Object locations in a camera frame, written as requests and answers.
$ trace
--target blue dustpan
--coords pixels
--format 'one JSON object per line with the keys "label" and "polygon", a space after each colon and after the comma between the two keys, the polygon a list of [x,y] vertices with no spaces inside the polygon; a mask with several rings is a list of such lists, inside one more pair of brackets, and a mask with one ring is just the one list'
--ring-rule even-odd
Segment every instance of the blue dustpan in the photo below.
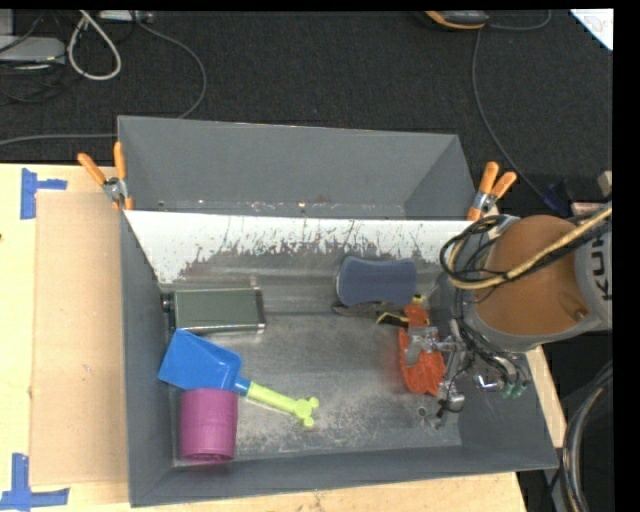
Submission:
{"label": "blue dustpan", "polygon": [[319,405],[317,398],[295,400],[281,395],[241,377],[241,368],[242,358],[235,352],[177,329],[158,371],[158,378],[184,390],[216,388],[235,391],[292,414],[302,420],[305,427],[314,424],[311,413]]}
{"label": "blue dustpan", "polygon": [[251,381],[240,377],[242,358],[195,334],[177,329],[158,378],[181,389],[217,388],[247,394]]}

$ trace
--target blue sponge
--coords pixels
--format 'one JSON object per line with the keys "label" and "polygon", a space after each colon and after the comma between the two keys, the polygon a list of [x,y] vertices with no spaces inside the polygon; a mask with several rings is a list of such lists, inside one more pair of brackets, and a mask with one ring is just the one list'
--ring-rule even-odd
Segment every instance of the blue sponge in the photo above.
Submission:
{"label": "blue sponge", "polygon": [[337,292],[345,306],[364,302],[410,304],[416,293],[417,271],[410,258],[393,261],[347,256],[338,273]]}

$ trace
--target purple cup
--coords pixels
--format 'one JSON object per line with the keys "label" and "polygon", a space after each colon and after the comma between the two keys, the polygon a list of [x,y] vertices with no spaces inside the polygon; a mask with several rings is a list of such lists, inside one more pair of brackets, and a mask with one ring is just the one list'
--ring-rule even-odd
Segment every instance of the purple cup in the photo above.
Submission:
{"label": "purple cup", "polygon": [[183,391],[180,397],[180,459],[230,462],[236,447],[238,395],[224,389]]}

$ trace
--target white cable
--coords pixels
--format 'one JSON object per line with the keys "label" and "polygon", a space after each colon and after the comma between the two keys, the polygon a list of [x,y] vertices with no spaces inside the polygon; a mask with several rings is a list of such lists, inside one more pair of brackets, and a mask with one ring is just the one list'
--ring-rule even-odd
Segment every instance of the white cable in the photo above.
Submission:
{"label": "white cable", "polygon": [[[71,39],[69,40],[69,45],[67,46],[67,55],[69,57],[69,64],[71,64],[71,67],[73,67],[73,69],[75,69],[80,75],[90,80],[111,80],[112,78],[116,77],[120,73],[120,69],[122,68],[122,60],[120,59],[120,54],[118,53],[118,49],[116,48],[116,45],[113,44],[113,41],[111,41],[109,36],[105,33],[105,31],[102,30],[102,27],[98,24],[98,22],[94,20],[87,11],[84,11],[82,9],[79,9],[79,11],[82,13],[82,18],[80,18],[80,21],[78,22],[78,26],[73,31],[73,34],[71,34]],[[113,52],[114,57],[116,58],[116,67],[108,75],[92,75],[90,73],[87,73],[80,66],[78,66],[73,56],[73,49],[75,48],[76,43],[78,42],[78,36],[80,35],[80,31],[85,30],[86,28],[89,27],[89,25],[92,25],[93,28],[96,30],[96,32],[100,34],[102,39],[105,40],[105,42],[109,45],[109,48],[111,48],[111,51]]]}

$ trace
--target gray bin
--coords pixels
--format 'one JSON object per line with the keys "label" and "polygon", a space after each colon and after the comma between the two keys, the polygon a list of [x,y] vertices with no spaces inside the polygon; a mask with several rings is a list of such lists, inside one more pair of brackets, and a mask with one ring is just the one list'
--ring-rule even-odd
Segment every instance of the gray bin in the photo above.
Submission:
{"label": "gray bin", "polygon": [[[557,467],[533,387],[504,400],[463,377],[463,411],[434,430],[417,411],[434,410],[435,399],[403,387],[397,329],[330,310],[345,255],[398,258],[415,233],[426,233],[411,256],[419,287],[437,289],[446,237],[430,226],[459,231],[475,194],[457,136],[138,117],[120,117],[118,135],[136,205],[121,218],[132,505]],[[256,226],[293,219],[310,231],[295,250],[289,239],[286,248],[238,251],[234,240],[258,236],[247,228],[224,234],[228,250],[201,251],[196,224],[238,216]],[[349,222],[360,232],[383,226],[387,245],[397,238],[400,248],[354,241],[352,232],[329,244],[321,228]],[[182,270],[161,272],[169,260]],[[157,378],[171,337],[160,297],[239,284],[263,290],[267,327],[212,340],[241,355],[243,376],[295,398],[317,396],[316,428],[241,398],[235,460],[188,465],[176,456],[180,391]],[[446,329],[448,305],[433,297]]]}

